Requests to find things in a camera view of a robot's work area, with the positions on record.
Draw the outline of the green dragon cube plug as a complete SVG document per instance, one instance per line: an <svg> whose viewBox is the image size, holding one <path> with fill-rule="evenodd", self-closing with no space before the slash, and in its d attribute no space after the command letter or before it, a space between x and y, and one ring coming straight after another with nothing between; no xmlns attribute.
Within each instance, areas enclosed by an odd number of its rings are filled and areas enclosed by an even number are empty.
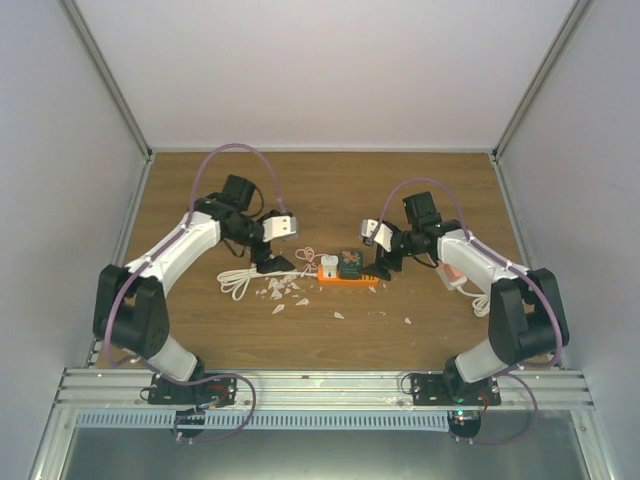
<svg viewBox="0 0 640 480"><path fill-rule="evenodd" d="M362 276L363 253L360 250L343 250L339 255L338 276L345 280L359 280Z"/></svg>

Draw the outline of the white usb charger plug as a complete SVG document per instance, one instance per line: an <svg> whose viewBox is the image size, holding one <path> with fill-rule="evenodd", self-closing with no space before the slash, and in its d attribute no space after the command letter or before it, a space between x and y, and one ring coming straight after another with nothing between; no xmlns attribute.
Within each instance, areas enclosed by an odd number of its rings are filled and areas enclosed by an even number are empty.
<svg viewBox="0 0 640 480"><path fill-rule="evenodd" d="M337 255L323 255L321 258L321 277L336 279L338 277L339 257Z"/></svg>

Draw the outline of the orange power strip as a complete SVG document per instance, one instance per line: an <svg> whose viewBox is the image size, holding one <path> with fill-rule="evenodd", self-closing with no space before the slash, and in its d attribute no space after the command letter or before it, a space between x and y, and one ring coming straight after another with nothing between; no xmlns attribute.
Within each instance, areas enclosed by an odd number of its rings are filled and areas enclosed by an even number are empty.
<svg viewBox="0 0 640 480"><path fill-rule="evenodd" d="M323 266L320 265L317 271L318 283L323 286L362 286L362 287L376 287L379 283L379 278L374 276L362 275L360 279L342 279L339 277L328 277L325 275Z"/></svg>

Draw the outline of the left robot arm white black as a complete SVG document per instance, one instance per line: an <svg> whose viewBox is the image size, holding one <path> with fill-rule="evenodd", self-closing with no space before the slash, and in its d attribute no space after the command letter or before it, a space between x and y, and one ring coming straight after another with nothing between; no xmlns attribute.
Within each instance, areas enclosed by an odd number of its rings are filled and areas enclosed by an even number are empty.
<svg viewBox="0 0 640 480"><path fill-rule="evenodd" d="M204 253L229 241L250 252L260 274L294 269L272 253L271 242L295 237L298 220L287 210L248 215L256 190L251 181L228 176L222 191L195 199L178 225L148 252L124 266L108 265L99 275L94 336L172 378L171 391L185 404L203 398L206 380L196 373L196 355L170 333L166 297L177 280Z"/></svg>

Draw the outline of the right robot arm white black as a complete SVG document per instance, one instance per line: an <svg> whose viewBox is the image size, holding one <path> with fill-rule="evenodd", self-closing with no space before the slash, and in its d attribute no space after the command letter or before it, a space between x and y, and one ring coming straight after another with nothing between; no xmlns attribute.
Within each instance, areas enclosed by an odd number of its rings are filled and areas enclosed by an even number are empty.
<svg viewBox="0 0 640 480"><path fill-rule="evenodd" d="M443 393L464 405L495 375L549 356L559 361L569 329L555 275L531 270L499 255L479 241L459 220L444 220L428 192L404 198L409 227L399 229L383 218L365 219L360 236L376 248L364 273L390 280L409 257L427 255L451 290L473 283L488 300L487 337L450 358L444 367Z"/></svg>

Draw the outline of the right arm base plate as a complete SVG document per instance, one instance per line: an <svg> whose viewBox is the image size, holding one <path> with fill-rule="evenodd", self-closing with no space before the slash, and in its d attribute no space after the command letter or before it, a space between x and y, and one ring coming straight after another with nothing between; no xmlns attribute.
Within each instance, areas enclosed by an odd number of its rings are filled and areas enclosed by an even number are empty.
<svg viewBox="0 0 640 480"><path fill-rule="evenodd" d="M415 406L481 407L499 406L497 382L491 378L466 384L450 380L444 373L410 373L409 390Z"/></svg>

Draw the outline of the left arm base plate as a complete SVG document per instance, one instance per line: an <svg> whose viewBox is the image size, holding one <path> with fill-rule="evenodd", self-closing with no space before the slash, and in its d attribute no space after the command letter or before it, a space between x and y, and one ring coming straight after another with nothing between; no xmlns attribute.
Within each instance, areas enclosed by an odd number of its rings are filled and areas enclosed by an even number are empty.
<svg viewBox="0 0 640 480"><path fill-rule="evenodd" d="M140 391L140 398L150 405L192 405L218 408L235 403L237 380L222 378L184 386L153 376L151 384Z"/></svg>

